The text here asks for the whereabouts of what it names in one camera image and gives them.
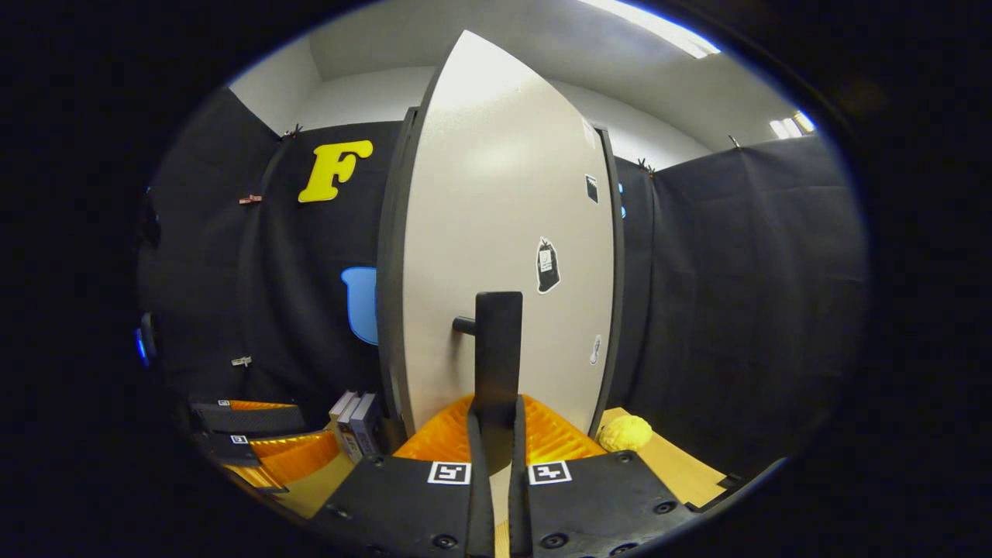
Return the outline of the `black backdrop cloth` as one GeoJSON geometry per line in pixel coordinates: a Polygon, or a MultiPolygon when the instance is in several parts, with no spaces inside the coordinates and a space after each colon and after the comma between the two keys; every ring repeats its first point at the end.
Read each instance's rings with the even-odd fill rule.
{"type": "MultiPolygon", "coordinates": [[[[168,388],[293,401],[311,423],[347,389],[382,388],[341,275],[376,263],[400,132],[387,118],[283,141],[227,89],[191,117],[146,194],[137,250],[168,388]],[[247,195],[263,201],[239,205],[247,195]]],[[[754,477],[803,447],[853,369],[869,290],[853,191],[816,136],[653,176],[616,168],[625,290],[607,404],[754,477]]]]}

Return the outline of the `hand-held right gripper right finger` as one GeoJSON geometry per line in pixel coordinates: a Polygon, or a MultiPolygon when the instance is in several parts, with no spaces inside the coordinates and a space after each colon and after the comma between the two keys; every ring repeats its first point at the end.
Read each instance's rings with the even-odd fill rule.
{"type": "Polygon", "coordinates": [[[631,451],[527,463],[527,417],[519,395],[508,485],[510,558],[615,558],[659,546],[697,519],[631,451]]]}

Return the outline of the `ceiling light panel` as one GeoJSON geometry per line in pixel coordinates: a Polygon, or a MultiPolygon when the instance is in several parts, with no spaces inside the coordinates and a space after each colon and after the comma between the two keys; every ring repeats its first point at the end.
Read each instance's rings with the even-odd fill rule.
{"type": "Polygon", "coordinates": [[[816,134],[816,126],[811,118],[797,111],[787,118],[771,120],[769,127],[779,140],[800,138],[816,134]]]}

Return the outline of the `black cabinet door handle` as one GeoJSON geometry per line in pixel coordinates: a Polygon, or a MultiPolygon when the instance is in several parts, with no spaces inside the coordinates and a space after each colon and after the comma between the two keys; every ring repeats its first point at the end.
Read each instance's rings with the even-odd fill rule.
{"type": "Polygon", "coordinates": [[[469,441],[474,460],[493,476],[509,467],[514,455],[523,293],[478,293],[475,316],[458,315],[451,326],[454,332],[474,336],[474,395],[468,410],[469,441]]]}

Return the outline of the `yellow textured ball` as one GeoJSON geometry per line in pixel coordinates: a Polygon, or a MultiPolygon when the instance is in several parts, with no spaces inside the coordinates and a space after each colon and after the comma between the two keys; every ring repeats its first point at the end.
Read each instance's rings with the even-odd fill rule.
{"type": "Polygon", "coordinates": [[[599,430],[596,442],[607,452],[640,452],[651,442],[654,430],[649,422],[635,415],[616,416],[599,430]]]}

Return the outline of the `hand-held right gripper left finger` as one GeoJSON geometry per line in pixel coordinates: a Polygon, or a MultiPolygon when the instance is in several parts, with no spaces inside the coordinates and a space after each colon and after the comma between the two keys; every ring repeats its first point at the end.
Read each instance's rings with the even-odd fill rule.
{"type": "Polygon", "coordinates": [[[339,558],[496,558],[488,463],[474,396],[390,456],[361,460],[309,525],[339,558]]]}

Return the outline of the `dark grey book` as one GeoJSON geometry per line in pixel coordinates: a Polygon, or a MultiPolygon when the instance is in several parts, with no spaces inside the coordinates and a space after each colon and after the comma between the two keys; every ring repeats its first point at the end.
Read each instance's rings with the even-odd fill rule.
{"type": "Polygon", "coordinates": [[[358,463],[363,458],[361,445],[358,442],[357,435],[355,435],[351,426],[352,413],[354,413],[355,409],[357,409],[360,399],[361,396],[357,392],[356,395],[351,400],[351,402],[347,405],[347,407],[343,411],[343,414],[341,414],[336,425],[337,434],[338,437],[340,438],[341,448],[343,448],[343,451],[346,453],[348,459],[350,459],[352,463],[358,463]]]}

